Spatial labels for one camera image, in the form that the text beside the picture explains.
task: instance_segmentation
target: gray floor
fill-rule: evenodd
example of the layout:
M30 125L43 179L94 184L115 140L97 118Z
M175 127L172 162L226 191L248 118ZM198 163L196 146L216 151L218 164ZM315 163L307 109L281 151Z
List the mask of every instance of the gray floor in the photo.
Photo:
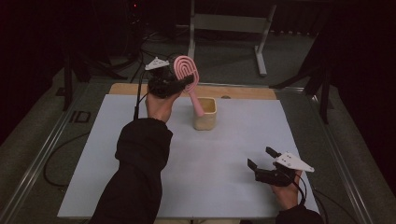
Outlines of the gray floor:
M249 39L231 41L197 42L195 63L202 83L249 85L267 87L294 76L314 39L300 35L270 35L264 48L268 76L260 77L253 54L258 42ZM177 40L149 41L144 49L155 55L187 53L187 38ZM145 56L145 63L152 60ZM131 77L137 64L119 71ZM62 87L62 71L54 78L53 87L36 103L0 149L0 207L1 223L82 223L84 220L57 218L65 188L49 185L41 174L41 167L32 167L36 155L47 158L46 148L56 148L61 143L87 133L99 110L103 97L111 85L119 80L96 74L90 83L76 83L76 99L70 111L62 112L64 99L55 96ZM308 178L313 187L341 204L360 223L396 223L396 200L379 173L359 131L348 115L344 105L332 87L328 110L329 125L318 117L315 99L300 93L306 80L301 80L276 96L281 101L301 157L316 168ZM91 112L88 123L69 123L71 111ZM60 121L64 129L56 133ZM56 136L54 142L46 142ZM48 175L57 183L67 184L74 172L87 136L80 137L62 147L48 164ZM24 176L27 170L37 175ZM14 192L26 197L13 196ZM318 196L329 216L329 223L354 223L340 206ZM254 223L274 223L273 220L254 220Z

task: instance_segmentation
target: hand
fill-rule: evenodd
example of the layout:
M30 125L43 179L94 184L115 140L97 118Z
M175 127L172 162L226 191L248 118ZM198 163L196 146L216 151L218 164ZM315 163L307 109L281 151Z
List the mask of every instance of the hand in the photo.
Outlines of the hand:
M146 108L148 111L148 118L159 119L167 122L171 117L172 106L174 101L179 97L181 92L173 94L165 99L148 93L146 98Z
M296 171L296 176L294 177L294 182L298 185L300 181L300 176L303 171ZM273 193L276 195L276 199L280 206L284 210L291 209L292 207L298 205L298 189L294 184L289 184L286 187L277 187L271 185Z

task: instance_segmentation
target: person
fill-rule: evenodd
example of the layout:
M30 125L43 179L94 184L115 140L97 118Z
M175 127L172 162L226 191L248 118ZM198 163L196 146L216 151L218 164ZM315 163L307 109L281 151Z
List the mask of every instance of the person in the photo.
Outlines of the person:
M179 95L161 99L148 93L148 117L123 127L115 155L120 161L119 169L107 183L90 224L155 221L163 195L161 171L168 161L173 135L166 122ZM272 189L285 209L279 212L276 224L322 223L318 213L298 205L298 191L293 185Z

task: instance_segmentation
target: yellow container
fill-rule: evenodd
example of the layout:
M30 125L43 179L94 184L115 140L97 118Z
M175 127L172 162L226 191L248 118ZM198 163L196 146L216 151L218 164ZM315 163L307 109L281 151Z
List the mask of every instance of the yellow container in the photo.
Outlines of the yellow container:
M198 117L194 112L193 127L198 131L212 130L216 126L216 115L218 113L216 100L212 97L198 97L198 101L205 113Z

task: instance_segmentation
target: table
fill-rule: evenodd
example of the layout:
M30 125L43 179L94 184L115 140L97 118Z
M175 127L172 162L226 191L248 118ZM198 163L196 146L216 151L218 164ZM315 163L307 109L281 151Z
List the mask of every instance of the table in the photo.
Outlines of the table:
M118 169L116 143L121 128L133 118L135 96L128 94L135 90L135 84L115 84L105 97L58 217L90 218L93 214L106 183ZM162 172L158 219L275 217L279 207L274 194L269 186L254 180L247 166L250 158L263 169L274 169L274 159L264 152L267 146L298 156L274 92L211 86L197 86L196 92L217 99L217 126L212 131L195 131L190 99L175 101L167 123L174 137ZM221 99L224 95L232 99ZM143 105L142 118L146 116ZM303 180L308 192L305 205L318 211L306 175Z
M264 58L262 57L262 49L264 48L275 10L276 5L273 4L266 18L198 14L195 13L195 1L191 0L190 44L188 56L192 59L194 58L194 31L196 29L259 33L262 34L262 41L259 46L255 47L255 55L260 75L265 77L267 75L267 70L265 68Z

